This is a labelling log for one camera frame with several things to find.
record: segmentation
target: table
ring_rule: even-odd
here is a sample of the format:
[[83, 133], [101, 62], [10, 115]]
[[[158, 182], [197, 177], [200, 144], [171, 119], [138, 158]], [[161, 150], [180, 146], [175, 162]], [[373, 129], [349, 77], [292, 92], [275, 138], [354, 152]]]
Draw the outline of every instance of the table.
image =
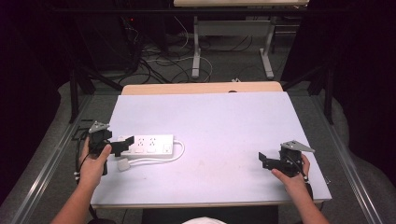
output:
[[[309, 0], [175, 0], [175, 7], [279, 7], [304, 6]], [[264, 48], [260, 49], [262, 64], [268, 79], [274, 78], [274, 73], [268, 52], [276, 26], [276, 17], [269, 21], [199, 21], [194, 17], [194, 58], [191, 76], [198, 78], [201, 49], [199, 35], [256, 35], [266, 36]]]
[[[93, 194], [92, 206], [172, 208], [290, 203], [283, 185], [262, 169], [258, 159], [259, 152], [278, 159], [280, 143], [289, 140], [308, 145], [290, 98], [281, 90], [277, 82], [125, 87], [110, 121], [110, 140], [127, 134], [170, 133], [184, 143], [186, 151], [177, 161], [137, 164], [125, 172], [117, 168], [119, 158], [110, 155], [108, 174]], [[180, 147], [175, 145], [175, 151], [179, 153]], [[315, 156], [305, 154], [311, 161], [309, 175], [315, 201], [330, 200]]]

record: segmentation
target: human hand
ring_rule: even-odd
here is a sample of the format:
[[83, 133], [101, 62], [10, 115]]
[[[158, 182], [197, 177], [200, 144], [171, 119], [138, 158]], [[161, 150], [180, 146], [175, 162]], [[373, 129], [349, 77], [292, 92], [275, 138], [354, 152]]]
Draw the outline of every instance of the human hand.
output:
[[[303, 172], [306, 176], [308, 176], [310, 165], [309, 160], [304, 154], [302, 154], [301, 157], [304, 163]], [[271, 173], [285, 185], [286, 192], [295, 203], [299, 202], [302, 198], [310, 199], [302, 174], [298, 174], [295, 177], [288, 177], [277, 169], [272, 169]]]
[[79, 157], [81, 168], [79, 171], [80, 178], [78, 185], [89, 189], [95, 189], [100, 183], [104, 164], [111, 152], [111, 145], [107, 144], [99, 157], [95, 158], [93, 155], [89, 154], [89, 143], [90, 139], [87, 137]]

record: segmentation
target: white tabletop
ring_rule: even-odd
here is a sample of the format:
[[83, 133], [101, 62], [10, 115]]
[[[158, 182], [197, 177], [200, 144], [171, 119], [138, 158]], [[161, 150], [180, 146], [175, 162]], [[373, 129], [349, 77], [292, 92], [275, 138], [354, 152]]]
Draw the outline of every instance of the white tabletop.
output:
[[[173, 134], [186, 151], [177, 161], [137, 163], [124, 172], [110, 155], [94, 207], [290, 203], [283, 185], [262, 168], [259, 152], [279, 159], [280, 143], [309, 146], [285, 92], [121, 95], [109, 130], [111, 141], [120, 135]], [[330, 200], [314, 154], [305, 155], [315, 200]]]
[[175, 0], [175, 7], [303, 6], [309, 0]]

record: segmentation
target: person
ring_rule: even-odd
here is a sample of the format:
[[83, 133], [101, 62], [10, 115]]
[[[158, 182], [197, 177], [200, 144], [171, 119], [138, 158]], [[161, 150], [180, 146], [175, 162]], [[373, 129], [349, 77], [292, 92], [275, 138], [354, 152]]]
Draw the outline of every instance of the person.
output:
[[[78, 186], [51, 223], [84, 223], [86, 220], [93, 192], [100, 183], [104, 163], [111, 152], [111, 145], [106, 145], [98, 158], [91, 158], [88, 155], [88, 144], [89, 138], [87, 137], [81, 156], [79, 157], [79, 161], [82, 165], [80, 168]], [[304, 162], [303, 172], [308, 175], [310, 166], [309, 160], [304, 154], [302, 154], [302, 159]], [[288, 177], [277, 169], [271, 170], [271, 173], [284, 184], [286, 192], [297, 207], [304, 224], [329, 223], [312, 201], [301, 174], [295, 177]], [[199, 223], [200, 220], [206, 221], [206, 223], [210, 223], [208, 221], [212, 221], [212, 223], [223, 223], [208, 217], [198, 217], [185, 223]]]

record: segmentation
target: electrical outlet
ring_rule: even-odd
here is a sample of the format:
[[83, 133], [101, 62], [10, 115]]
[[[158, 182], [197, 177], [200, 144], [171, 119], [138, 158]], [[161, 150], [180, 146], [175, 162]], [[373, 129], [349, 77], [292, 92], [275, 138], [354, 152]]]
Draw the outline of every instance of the electrical outlet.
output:
[[[130, 136], [120, 136], [118, 141], [124, 141]], [[121, 156], [130, 159], [170, 159], [173, 157], [173, 141], [174, 136], [172, 134], [135, 135], [134, 143], [129, 146], [128, 151], [121, 152]]]

